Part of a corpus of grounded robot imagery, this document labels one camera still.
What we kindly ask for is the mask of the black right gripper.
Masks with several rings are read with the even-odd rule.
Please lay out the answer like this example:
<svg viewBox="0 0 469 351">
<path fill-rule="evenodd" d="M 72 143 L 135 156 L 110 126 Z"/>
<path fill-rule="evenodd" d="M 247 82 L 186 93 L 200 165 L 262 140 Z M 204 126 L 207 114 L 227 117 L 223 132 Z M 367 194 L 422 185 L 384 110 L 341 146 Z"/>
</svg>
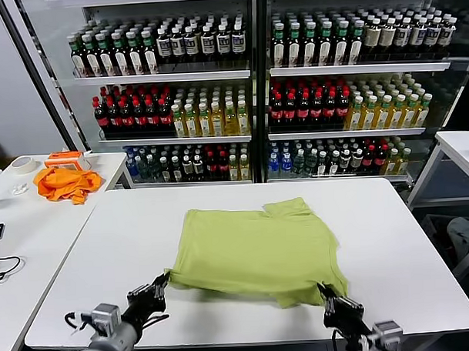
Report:
<svg viewBox="0 0 469 351">
<path fill-rule="evenodd" d="M 344 337 L 370 334 L 370 329 L 363 321 L 364 307 L 360 303 L 339 295 L 329 285 L 317 283 L 317 288 L 324 301 L 323 324 L 325 327 L 337 329 Z"/>
</svg>

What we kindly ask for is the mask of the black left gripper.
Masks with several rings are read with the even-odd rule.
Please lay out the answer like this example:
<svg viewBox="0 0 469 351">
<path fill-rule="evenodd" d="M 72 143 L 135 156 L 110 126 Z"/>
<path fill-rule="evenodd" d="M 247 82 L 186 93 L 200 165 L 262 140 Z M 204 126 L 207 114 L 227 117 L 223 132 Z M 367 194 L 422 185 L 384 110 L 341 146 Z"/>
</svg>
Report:
<svg viewBox="0 0 469 351">
<path fill-rule="evenodd" d="M 137 333 L 166 318 L 165 290 L 170 271 L 164 272 L 150 284 L 144 284 L 127 294 L 128 307 L 122 314 L 122 321 L 128 323 Z"/>
</svg>

